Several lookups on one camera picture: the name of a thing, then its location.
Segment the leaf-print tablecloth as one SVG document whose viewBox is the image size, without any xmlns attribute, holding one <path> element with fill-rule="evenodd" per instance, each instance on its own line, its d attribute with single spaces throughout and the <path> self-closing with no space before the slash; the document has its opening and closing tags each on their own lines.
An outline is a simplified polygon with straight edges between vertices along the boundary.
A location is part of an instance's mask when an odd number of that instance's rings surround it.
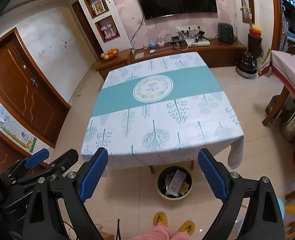
<svg viewBox="0 0 295 240">
<path fill-rule="evenodd" d="M 198 53 L 158 57 L 109 72 L 85 132 L 81 157 L 105 148 L 116 169 L 193 161 L 229 148 L 240 166 L 244 133 L 234 109 Z"/>
</svg>

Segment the fruit bowl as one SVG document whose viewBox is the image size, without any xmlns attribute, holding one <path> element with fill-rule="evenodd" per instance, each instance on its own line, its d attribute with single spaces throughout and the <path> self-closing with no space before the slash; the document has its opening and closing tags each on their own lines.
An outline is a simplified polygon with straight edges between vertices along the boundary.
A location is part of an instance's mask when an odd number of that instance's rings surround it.
<svg viewBox="0 0 295 240">
<path fill-rule="evenodd" d="M 104 61 L 109 61 L 117 57 L 119 52 L 118 48 L 110 49 L 107 53 L 101 53 L 100 57 Z"/>
</svg>

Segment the brown wooden door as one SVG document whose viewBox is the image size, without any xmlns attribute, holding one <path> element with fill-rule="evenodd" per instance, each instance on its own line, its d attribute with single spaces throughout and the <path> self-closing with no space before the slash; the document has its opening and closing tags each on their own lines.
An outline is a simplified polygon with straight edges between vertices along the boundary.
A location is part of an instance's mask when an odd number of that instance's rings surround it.
<svg viewBox="0 0 295 240">
<path fill-rule="evenodd" d="M 0 38 L 0 103 L 51 147 L 71 108 L 37 66 L 16 28 Z"/>
</svg>

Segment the dark green toaster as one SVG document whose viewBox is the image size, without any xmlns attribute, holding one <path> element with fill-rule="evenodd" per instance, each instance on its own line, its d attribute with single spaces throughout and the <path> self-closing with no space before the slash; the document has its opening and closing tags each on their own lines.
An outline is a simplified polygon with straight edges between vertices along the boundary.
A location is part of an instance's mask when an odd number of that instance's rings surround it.
<svg viewBox="0 0 295 240">
<path fill-rule="evenodd" d="M 217 25 L 217 38 L 223 43 L 234 42 L 234 30 L 230 24 L 218 23 Z"/>
</svg>

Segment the pink dumbbells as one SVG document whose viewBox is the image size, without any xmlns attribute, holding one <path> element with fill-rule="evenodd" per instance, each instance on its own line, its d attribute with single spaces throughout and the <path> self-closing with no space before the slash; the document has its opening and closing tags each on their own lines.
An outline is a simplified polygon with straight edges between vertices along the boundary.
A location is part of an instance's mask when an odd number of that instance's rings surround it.
<svg viewBox="0 0 295 240">
<path fill-rule="evenodd" d="M 116 36 L 115 31 L 112 28 L 111 24 L 101 27 L 101 31 L 104 33 L 105 40 L 109 40 Z"/>
</svg>

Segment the white power strip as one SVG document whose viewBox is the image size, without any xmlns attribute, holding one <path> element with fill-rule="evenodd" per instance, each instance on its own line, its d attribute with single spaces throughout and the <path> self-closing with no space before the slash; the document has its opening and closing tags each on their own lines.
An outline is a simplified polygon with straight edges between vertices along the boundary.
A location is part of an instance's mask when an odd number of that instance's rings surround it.
<svg viewBox="0 0 295 240">
<path fill-rule="evenodd" d="M 201 38 L 201 39 L 195 39 L 195 38 L 187 38 L 186 43 L 188 45 L 188 47 L 205 47 L 205 46 L 210 46 L 210 41 L 205 39 L 205 38 Z"/>
</svg>

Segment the wooden tv cabinet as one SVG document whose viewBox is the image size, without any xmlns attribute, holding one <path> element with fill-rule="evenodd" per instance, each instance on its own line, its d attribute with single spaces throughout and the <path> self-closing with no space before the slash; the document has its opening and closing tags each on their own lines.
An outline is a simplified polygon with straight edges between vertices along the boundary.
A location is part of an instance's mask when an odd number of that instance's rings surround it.
<svg viewBox="0 0 295 240">
<path fill-rule="evenodd" d="M 214 39 L 210 42 L 209 46 L 189 47 L 186 52 L 197 52 L 204 59 L 208 67 L 216 68 L 235 66 L 246 50 L 246 45 L 240 41 L 223 43 L 218 39 Z M 152 54 L 148 49 L 141 49 L 135 52 L 127 49 L 120 51 L 115 59 L 100 61 L 95 67 L 95 70 L 105 79 L 110 71 L 129 64 L 181 53 L 180 50 L 171 45 L 166 45 Z"/>
</svg>

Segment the pink trouser legs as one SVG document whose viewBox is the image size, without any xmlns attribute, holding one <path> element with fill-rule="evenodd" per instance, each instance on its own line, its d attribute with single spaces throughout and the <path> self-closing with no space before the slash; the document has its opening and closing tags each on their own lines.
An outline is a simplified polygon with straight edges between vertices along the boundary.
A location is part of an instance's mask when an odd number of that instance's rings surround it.
<svg viewBox="0 0 295 240">
<path fill-rule="evenodd" d="M 148 233 L 129 238 L 129 240 L 189 240 L 191 236 L 186 232 L 176 232 L 170 235 L 167 226 L 155 225 Z"/>
</svg>

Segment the red white flat box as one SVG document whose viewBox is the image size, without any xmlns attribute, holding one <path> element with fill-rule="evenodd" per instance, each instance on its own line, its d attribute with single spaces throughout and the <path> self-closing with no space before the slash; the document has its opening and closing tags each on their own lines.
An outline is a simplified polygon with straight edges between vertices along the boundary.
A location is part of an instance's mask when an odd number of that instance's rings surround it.
<svg viewBox="0 0 295 240">
<path fill-rule="evenodd" d="M 166 189 L 166 193 L 177 197 L 179 195 L 179 191 L 185 182 L 186 173 L 180 170 L 177 170 L 169 183 L 169 186 Z"/>
</svg>

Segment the left yellow slipper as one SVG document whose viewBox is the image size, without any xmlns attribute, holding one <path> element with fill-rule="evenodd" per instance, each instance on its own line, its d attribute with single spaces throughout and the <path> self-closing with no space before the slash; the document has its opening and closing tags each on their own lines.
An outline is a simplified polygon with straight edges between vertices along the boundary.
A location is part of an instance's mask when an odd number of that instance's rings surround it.
<svg viewBox="0 0 295 240">
<path fill-rule="evenodd" d="M 167 216 L 164 212 L 158 212 L 153 217 L 153 226 L 164 225 L 167 226 Z"/>
</svg>

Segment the side table pink cloth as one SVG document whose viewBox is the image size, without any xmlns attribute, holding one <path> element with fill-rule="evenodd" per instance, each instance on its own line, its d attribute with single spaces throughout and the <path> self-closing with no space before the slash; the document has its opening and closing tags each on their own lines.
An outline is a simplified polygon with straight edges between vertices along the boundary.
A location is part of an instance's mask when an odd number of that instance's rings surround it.
<svg viewBox="0 0 295 240">
<path fill-rule="evenodd" d="M 295 55 L 272 50 L 269 62 L 259 70 L 259 76 L 275 75 L 295 99 Z"/>
</svg>

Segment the dark stacked pot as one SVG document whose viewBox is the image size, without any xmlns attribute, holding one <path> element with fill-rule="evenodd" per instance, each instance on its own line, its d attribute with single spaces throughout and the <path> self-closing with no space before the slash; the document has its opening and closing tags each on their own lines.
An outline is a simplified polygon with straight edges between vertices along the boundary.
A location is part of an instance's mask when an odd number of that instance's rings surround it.
<svg viewBox="0 0 295 240">
<path fill-rule="evenodd" d="M 248 79 L 256 76 L 256 58 L 250 52 L 245 51 L 236 65 L 236 72 Z"/>
</svg>

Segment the yellow-rimmed black trash bin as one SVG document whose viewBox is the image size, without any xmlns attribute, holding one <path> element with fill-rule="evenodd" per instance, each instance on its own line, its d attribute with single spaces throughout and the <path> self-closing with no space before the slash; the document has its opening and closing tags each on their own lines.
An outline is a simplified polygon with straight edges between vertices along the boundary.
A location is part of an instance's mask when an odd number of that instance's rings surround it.
<svg viewBox="0 0 295 240">
<path fill-rule="evenodd" d="M 181 166 L 169 166 L 160 172 L 157 191 L 167 200 L 181 200 L 190 194 L 193 180 L 190 172 Z"/>
</svg>

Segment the yellow slipper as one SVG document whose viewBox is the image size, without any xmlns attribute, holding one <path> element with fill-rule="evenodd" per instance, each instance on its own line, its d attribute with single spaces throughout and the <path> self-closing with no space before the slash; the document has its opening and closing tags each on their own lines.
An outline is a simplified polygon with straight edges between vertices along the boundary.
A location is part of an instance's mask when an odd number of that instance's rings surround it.
<svg viewBox="0 0 295 240">
<path fill-rule="evenodd" d="M 164 212 L 158 212 L 153 217 L 153 226 L 164 225 L 167 226 L 167 216 Z"/>
<path fill-rule="evenodd" d="M 177 232 L 186 232 L 188 235 L 192 235 L 195 232 L 195 223 L 192 221 L 186 221 L 183 223 Z"/>
</svg>

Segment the right yellow slipper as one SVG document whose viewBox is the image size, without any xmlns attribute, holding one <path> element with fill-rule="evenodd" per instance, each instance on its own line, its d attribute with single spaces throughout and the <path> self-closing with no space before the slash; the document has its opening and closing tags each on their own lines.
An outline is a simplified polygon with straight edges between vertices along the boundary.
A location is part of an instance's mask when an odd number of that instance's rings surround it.
<svg viewBox="0 0 295 240">
<path fill-rule="evenodd" d="M 192 221 L 186 221 L 183 223 L 177 232 L 186 232 L 188 235 L 192 235 L 195 232 L 195 223 Z"/>
</svg>

